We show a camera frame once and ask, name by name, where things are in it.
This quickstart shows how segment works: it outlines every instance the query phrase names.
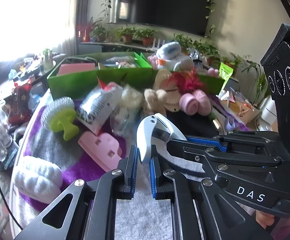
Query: green brush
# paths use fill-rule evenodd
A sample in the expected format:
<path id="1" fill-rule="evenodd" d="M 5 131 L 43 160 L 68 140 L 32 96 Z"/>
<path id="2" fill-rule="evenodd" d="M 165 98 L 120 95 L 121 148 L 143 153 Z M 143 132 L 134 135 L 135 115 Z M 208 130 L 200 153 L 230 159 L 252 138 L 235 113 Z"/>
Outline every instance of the green brush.
<path id="1" fill-rule="evenodd" d="M 53 132 L 64 130 L 63 138 L 69 141 L 79 133 L 79 128 L 72 124 L 75 117 L 73 100 L 70 97 L 63 97 L 53 101 L 44 109 L 41 124 L 45 129 Z"/>

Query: terracotta pot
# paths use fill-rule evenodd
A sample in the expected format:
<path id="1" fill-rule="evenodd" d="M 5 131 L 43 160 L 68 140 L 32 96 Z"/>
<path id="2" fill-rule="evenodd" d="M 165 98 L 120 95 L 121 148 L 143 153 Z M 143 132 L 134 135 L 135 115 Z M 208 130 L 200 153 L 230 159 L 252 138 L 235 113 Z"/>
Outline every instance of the terracotta pot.
<path id="1" fill-rule="evenodd" d="M 132 35 L 123 35 L 123 41 L 125 44 L 130 44 L 132 42 L 133 36 Z"/>
<path id="2" fill-rule="evenodd" d="M 103 34 L 103 35 L 101 35 L 101 36 L 97 36 L 97 41 L 98 41 L 98 42 L 104 42 L 105 39 L 106 39 L 105 34 Z"/>
<path id="3" fill-rule="evenodd" d="M 234 77 L 237 73 L 237 68 L 234 67 L 234 65 L 232 65 L 231 63 L 229 62 L 224 62 L 225 65 L 227 65 L 228 67 L 231 67 L 234 71 L 232 73 L 232 76 Z"/>
<path id="4" fill-rule="evenodd" d="M 207 64 L 208 64 L 208 66 L 211 66 L 211 65 L 212 65 L 214 59 L 215 59 L 215 57 L 208 57 L 208 58 L 206 59 L 206 62 L 207 62 Z"/>
<path id="5" fill-rule="evenodd" d="M 187 48 L 182 47 L 182 48 L 181 48 L 181 52 L 182 52 L 183 54 L 185 54 L 185 55 L 189 55 L 189 53 L 188 53 L 188 51 L 187 51 Z"/>
<path id="6" fill-rule="evenodd" d="M 150 47 L 154 42 L 154 38 L 143 37 L 142 41 L 143 41 L 144 47 Z"/>

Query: plush toy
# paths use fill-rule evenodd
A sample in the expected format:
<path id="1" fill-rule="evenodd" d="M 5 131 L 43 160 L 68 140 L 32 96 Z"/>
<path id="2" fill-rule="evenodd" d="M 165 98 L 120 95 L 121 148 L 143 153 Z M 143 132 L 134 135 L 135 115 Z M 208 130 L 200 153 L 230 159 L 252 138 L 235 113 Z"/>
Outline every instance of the plush toy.
<path id="1" fill-rule="evenodd" d="M 166 116 L 164 104 L 167 100 L 167 92 L 163 89 L 153 90 L 145 89 L 144 92 L 144 114 L 145 116 L 161 113 Z"/>
<path id="2" fill-rule="evenodd" d="M 130 135 L 142 102 L 141 92 L 128 84 L 124 86 L 121 100 L 110 116 L 110 127 L 115 135 L 125 138 Z"/>
<path id="3" fill-rule="evenodd" d="M 171 76 L 172 73 L 169 70 L 159 70 L 155 77 L 153 89 L 165 90 L 167 93 L 167 99 L 164 107 L 171 112 L 178 112 L 180 110 L 178 103 L 181 97 L 181 93 L 179 93 L 175 82 L 169 82 Z"/>
<path id="4" fill-rule="evenodd" d="M 175 72 L 169 80 L 176 82 L 179 92 L 182 94 L 179 107 L 184 113 L 187 115 L 198 113 L 202 116 L 210 114 L 211 103 L 203 91 L 204 84 L 200 82 L 195 70 L 183 73 Z"/>
<path id="5" fill-rule="evenodd" d="M 218 69 L 213 69 L 212 67 L 207 70 L 207 76 L 210 77 L 219 77 L 219 70 Z"/>
<path id="6" fill-rule="evenodd" d="M 164 44 L 157 50 L 158 69 L 170 71 L 192 70 L 194 62 L 191 57 L 181 53 L 181 46 L 178 42 Z"/>

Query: potted plant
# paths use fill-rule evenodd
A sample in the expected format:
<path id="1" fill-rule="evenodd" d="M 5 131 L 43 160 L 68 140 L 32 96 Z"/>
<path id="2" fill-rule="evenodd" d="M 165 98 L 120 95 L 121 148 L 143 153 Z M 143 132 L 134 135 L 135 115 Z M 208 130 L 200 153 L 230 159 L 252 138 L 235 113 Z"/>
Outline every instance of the potted plant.
<path id="1" fill-rule="evenodd" d="M 136 36 L 137 38 L 141 38 L 143 41 L 143 45 L 145 47 L 149 47 L 153 44 L 154 38 L 152 37 L 157 31 L 152 29 L 138 29 L 136 30 Z"/>
<path id="2" fill-rule="evenodd" d="M 204 54 L 207 58 L 207 64 L 209 66 L 213 66 L 215 68 L 219 68 L 220 66 L 220 56 L 219 50 L 208 43 L 207 41 L 194 41 L 192 46 L 197 49 L 200 53 Z"/>
<path id="3" fill-rule="evenodd" d="M 125 44 L 130 44 L 135 32 L 136 30 L 134 27 L 131 28 L 126 25 L 126 28 L 121 27 L 120 29 L 116 30 L 116 35 L 119 39 L 123 38 L 123 42 Z"/>
<path id="4" fill-rule="evenodd" d="M 92 17 L 87 24 L 77 26 L 77 36 L 78 38 L 81 38 L 82 42 L 90 41 L 89 33 L 93 30 L 94 25 L 95 23 L 93 22 Z"/>
<path id="5" fill-rule="evenodd" d="M 230 60 L 230 59 L 227 58 L 227 57 L 223 57 L 223 62 L 224 62 L 227 66 L 231 67 L 231 68 L 234 70 L 234 72 L 233 72 L 233 76 L 235 76 L 235 75 L 236 75 L 236 72 L 237 72 L 237 69 L 238 69 L 240 66 L 242 66 L 243 62 L 244 62 L 246 59 L 250 58 L 251 56 L 250 56 L 250 55 L 243 55 L 243 56 L 240 56 L 240 55 L 235 54 L 235 53 L 232 53 L 232 52 L 230 52 L 229 54 L 232 56 L 233 60 Z"/>
<path id="6" fill-rule="evenodd" d="M 251 69 L 254 69 L 256 71 L 255 86 L 252 88 L 251 93 L 256 87 L 256 95 L 252 102 L 252 105 L 253 107 L 259 109 L 259 102 L 262 101 L 261 96 L 262 98 L 264 98 L 264 96 L 270 95 L 270 91 L 268 90 L 267 78 L 265 72 L 261 70 L 259 64 L 250 60 L 247 60 L 247 63 L 249 63 L 249 66 L 244 68 L 241 72 L 247 71 L 248 74 Z"/>
<path id="7" fill-rule="evenodd" d="M 98 42 L 104 42 L 106 39 L 106 29 L 103 27 L 103 20 L 99 18 L 95 23 L 93 30 L 89 34 L 91 37 L 97 38 Z"/>
<path id="8" fill-rule="evenodd" d="M 43 50 L 43 55 L 43 68 L 45 71 L 48 71 L 53 68 L 53 51 L 45 48 Z"/>
<path id="9" fill-rule="evenodd" d="M 183 34 L 176 35 L 174 33 L 174 38 L 172 41 L 177 41 L 180 44 L 182 53 L 184 54 L 188 54 L 188 49 L 192 47 L 192 39 L 188 36 L 184 36 Z"/>

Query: beige teddy bear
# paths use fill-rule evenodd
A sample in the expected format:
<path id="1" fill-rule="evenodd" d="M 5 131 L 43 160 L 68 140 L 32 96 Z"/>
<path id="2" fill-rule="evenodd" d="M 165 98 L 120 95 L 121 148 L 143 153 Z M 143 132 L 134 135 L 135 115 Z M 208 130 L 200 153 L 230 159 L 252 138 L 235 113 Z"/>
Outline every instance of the beige teddy bear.
<path id="1" fill-rule="evenodd" d="M 165 90 L 145 89 L 144 97 L 143 108 L 145 116 L 156 113 L 161 113 L 163 116 L 166 116 L 164 105 L 167 100 L 167 92 Z"/>

